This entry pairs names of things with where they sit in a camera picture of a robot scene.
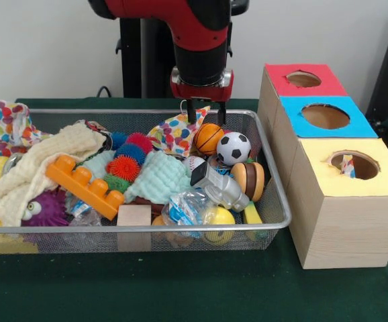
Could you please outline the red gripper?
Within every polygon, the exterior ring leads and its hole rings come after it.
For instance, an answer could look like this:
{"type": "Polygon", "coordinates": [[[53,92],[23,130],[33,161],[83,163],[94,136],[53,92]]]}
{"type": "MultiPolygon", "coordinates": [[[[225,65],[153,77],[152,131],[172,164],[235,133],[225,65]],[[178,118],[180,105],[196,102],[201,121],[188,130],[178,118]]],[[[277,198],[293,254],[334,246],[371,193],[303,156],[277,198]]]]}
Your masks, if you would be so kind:
{"type": "Polygon", "coordinates": [[[234,84],[234,71],[225,69],[223,77],[212,85],[196,87],[184,83],[180,78],[178,68],[175,66],[171,72],[170,86],[176,98],[187,100],[187,115],[189,123],[196,122],[196,110],[192,99],[203,99],[219,102],[217,120],[219,125],[226,124],[226,102],[230,100],[234,84]]]}

